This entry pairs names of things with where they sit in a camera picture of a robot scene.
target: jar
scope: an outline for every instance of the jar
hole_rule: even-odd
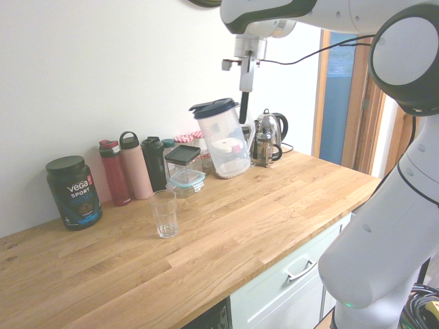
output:
[[[47,183],[66,228],[83,230],[101,219],[101,203],[83,157],[56,159],[46,164],[46,171]]]
[[[174,141],[176,142],[176,147],[179,145],[194,146],[193,140],[194,137],[192,135],[180,135],[174,138]]]
[[[200,148],[180,145],[165,156],[167,165],[175,167],[167,181],[166,188],[181,197],[199,192],[204,186],[205,174],[201,172]]]
[[[203,173],[205,173],[206,175],[210,173],[214,173],[215,167],[213,166],[211,154],[207,149],[203,132],[201,130],[198,130],[197,132],[192,133],[192,136],[194,137],[193,143],[195,144],[196,147],[199,147],[201,150],[200,158],[201,158]]]
[[[220,178],[228,179],[250,168],[250,157],[231,98],[193,106],[195,119]]]

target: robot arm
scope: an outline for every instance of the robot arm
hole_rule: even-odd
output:
[[[296,21],[331,31],[375,33],[393,14],[423,0],[222,0],[224,24],[237,35],[235,57],[241,62],[239,122],[246,120],[254,70],[265,59],[267,38],[282,38]]]
[[[439,248],[439,1],[222,3],[224,22],[243,36],[280,11],[279,17],[339,32],[377,32],[370,74],[404,111],[428,116],[397,168],[319,261],[337,300],[338,329],[396,329],[419,267]]]

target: power cord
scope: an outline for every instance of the power cord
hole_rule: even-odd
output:
[[[437,302],[439,302],[439,290],[424,284],[415,284],[399,319],[400,328],[439,328],[439,320],[434,314],[436,310],[432,306]]]
[[[407,145],[407,148],[405,149],[406,151],[408,150],[409,146],[413,143],[415,137],[416,137],[416,117],[412,117],[412,135],[410,136],[409,144]],[[377,188],[375,189],[375,191],[373,191],[373,193],[370,197],[372,197],[378,191],[378,189],[381,187],[381,185],[383,185],[383,183],[385,182],[385,180],[387,179],[389,174],[392,172],[392,170],[389,171],[387,173],[387,175],[384,176],[384,178],[380,181]]]
[[[290,144],[287,144],[287,143],[284,143],[284,142],[282,142],[281,144],[282,145],[287,145],[288,147],[291,147],[291,149],[289,149],[288,151],[282,152],[283,154],[289,153],[289,152],[294,150],[294,146],[293,145],[290,145]]]
[[[291,62],[291,63],[282,63],[282,62],[277,62],[275,60],[261,60],[261,62],[275,63],[275,64],[280,64],[280,65],[294,65],[294,64],[297,64],[299,62],[302,62],[303,60],[306,60],[307,58],[310,58],[311,56],[314,56],[314,55],[316,55],[318,53],[321,53],[322,51],[325,51],[325,50],[328,50],[328,49],[331,49],[331,48],[334,48],[334,47],[338,47],[338,46],[341,46],[341,47],[370,46],[370,44],[368,44],[368,43],[353,43],[353,44],[348,44],[348,45],[347,45],[347,43],[348,42],[357,41],[357,40],[361,40],[361,39],[373,38],[374,36],[375,36],[375,34],[369,34],[367,36],[358,36],[356,38],[347,39],[345,41],[341,41],[339,43],[335,43],[334,45],[331,45],[331,46],[328,46],[328,47],[325,47],[325,48],[321,48],[321,49],[319,49],[319,50],[317,50],[317,51],[315,51],[313,53],[310,53],[309,55],[305,56],[304,58],[301,58],[301,59],[299,59],[299,60],[297,60],[295,62]]]

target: cabinet drawer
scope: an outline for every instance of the cabinet drawer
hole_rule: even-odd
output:
[[[340,233],[348,215],[305,243],[230,296],[234,329],[253,328],[276,305],[304,287],[317,273],[317,261]]]
[[[323,284],[318,270],[311,279],[274,308],[253,329],[313,329],[319,322]]]

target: protein powder tub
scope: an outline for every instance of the protein powder tub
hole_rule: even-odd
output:
[[[68,229],[83,230],[101,219],[101,203],[83,157],[56,159],[46,165],[46,170],[47,182]]]

